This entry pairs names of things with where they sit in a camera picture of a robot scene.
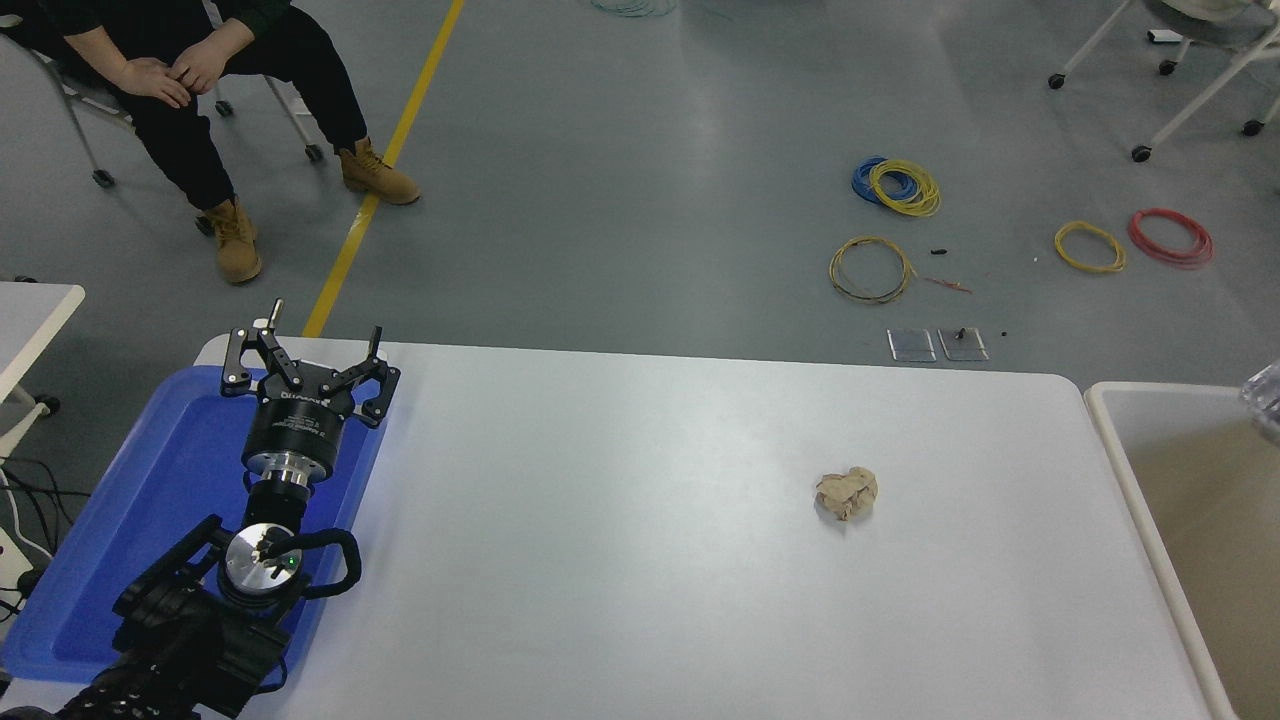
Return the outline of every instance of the white bin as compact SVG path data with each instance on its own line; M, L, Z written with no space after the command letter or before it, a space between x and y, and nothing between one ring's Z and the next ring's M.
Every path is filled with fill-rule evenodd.
M1274 720L1280 448L1262 439L1238 396L1098 383L1085 402L1213 717Z

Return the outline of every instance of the black pants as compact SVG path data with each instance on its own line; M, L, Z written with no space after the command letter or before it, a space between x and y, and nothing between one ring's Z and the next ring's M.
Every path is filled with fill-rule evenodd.
M125 58L159 58L168 64L212 32L198 0L169 0L143 22L108 20L106 31ZM369 135L347 68L329 35L311 15L293 8L227 63L227 74L266 74L292 82L335 149L351 147ZM154 97L140 97L111 86L133 117L133 127L165 177L198 210L236 195L223 160L209 137L209 118L189 105L173 109Z

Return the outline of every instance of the white desk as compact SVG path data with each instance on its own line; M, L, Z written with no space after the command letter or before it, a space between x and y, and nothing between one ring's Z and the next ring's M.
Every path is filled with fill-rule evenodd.
M13 452L36 418L47 414L18 382L83 300L84 288L77 284L0 282L0 401L14 395L24 407L0 434L0 455Z
M1061 378L384 348L364 580L242 717L1208 715ZM840 524L813 487L851 465L881 496Z

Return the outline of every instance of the hand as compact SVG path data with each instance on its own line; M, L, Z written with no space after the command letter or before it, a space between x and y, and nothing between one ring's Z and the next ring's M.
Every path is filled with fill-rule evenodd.
M156 97L175 110L186 108L191 102L191 94L182 83L170 78L168 70L169 65L155 58L136 58L120 67L113 82L129 95Z
M204 95L223 77L229 59L230 54L220 44L205 38L178 55L169 69L169 77L196 95Z

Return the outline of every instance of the red wire coil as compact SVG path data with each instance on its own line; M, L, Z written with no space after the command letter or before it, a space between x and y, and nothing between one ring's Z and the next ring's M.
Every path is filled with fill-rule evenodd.
M1192 245L1192 249L1187 251L1170 250L1147 237L1146 233L1142 232L1142 228L1138 227L1142 219L1147 215L1166 218L1187 228L1196 241L1194 245ZM1151 208L1148 210L1138 210L1134 213L1133 219L1129 220L1129 240L1138 246L1138 250L1142 250L1156 260L1169 263L1170 265L1176 265L1179 268L1185 268L1188 270L1203 268L1210 263L1210 260L1213 259L1213 238L1210 237L1204 225L1197 223L1187 215L1183 215L1181 213L1175 213L1174 210L1166 210L1164 208Z

